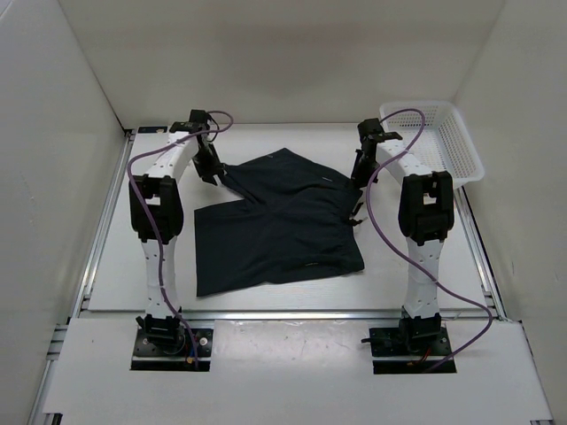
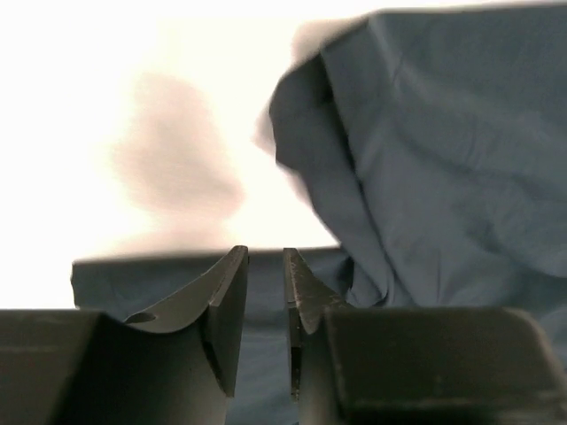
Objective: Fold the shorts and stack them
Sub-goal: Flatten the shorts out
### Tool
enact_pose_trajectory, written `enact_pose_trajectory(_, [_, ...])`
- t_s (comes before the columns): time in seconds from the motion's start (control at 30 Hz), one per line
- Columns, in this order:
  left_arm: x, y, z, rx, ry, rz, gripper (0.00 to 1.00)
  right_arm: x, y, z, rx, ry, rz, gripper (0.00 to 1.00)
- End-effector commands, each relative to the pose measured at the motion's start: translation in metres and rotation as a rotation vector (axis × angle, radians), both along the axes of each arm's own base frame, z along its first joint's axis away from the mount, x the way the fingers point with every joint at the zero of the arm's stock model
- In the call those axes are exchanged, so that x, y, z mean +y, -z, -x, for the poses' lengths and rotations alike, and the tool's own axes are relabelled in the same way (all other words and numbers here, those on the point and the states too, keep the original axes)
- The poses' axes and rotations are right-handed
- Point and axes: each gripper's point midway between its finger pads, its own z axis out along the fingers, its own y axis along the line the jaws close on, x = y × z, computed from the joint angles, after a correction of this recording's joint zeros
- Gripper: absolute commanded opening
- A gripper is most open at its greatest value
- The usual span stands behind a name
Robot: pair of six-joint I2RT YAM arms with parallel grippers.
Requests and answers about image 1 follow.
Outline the dark navy shorts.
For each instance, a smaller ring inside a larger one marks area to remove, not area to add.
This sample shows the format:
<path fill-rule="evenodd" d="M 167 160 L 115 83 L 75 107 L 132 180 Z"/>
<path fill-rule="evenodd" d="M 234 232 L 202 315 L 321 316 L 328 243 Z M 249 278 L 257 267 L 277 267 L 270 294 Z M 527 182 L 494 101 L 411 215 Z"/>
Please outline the dark navy shorts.
<path fill-rule="evenodd" d="M 349 178 L 288 149 L 225 170 L 240 199 L 194 212 L 198 297 L 363 270 Z"/>

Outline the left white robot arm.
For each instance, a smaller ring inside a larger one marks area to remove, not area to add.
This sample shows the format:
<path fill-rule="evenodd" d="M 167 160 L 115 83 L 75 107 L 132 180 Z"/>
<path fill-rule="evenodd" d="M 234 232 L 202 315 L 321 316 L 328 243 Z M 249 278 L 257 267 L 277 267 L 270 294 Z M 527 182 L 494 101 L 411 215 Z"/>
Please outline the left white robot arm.
<path fill-rule="evenodd" d="M 148 342 L 167 355 L 197 357 L 175 286 L 175 244 L 184 223 L 178 182 L 188 165 L 209 184 L 224 175 L 214 147 L 223 130 L 211 112 L 193 111 L 188 120 L 171 126 L 164 147 L 127 164 L 130 221 L 144 251 L 148 299 L 145 316 L 136 321 Z"/>

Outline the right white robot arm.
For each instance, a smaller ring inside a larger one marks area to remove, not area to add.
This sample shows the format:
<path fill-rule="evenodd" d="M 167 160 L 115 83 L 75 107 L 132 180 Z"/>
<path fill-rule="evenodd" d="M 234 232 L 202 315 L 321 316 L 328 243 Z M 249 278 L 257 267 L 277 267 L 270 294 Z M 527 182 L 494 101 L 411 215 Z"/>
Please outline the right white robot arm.
<path fill-rule="evenodd" d="M 401 186 L 398 222 L 406 237 L 408 288 L 399 324 L 400 348 L 417 354 L 440 334 L 438 304 L 439 258 L 447 234 L 454 225 L 453 179 L 449 172 L 435 172 L 424 165 L 400 141 L 396 132 L 386 132 L 377 120 L 358 125 L 361 147 L 351 180 L 365 189 L 369 218 L 374 218 L 370 190 L 383 168 Z"/>

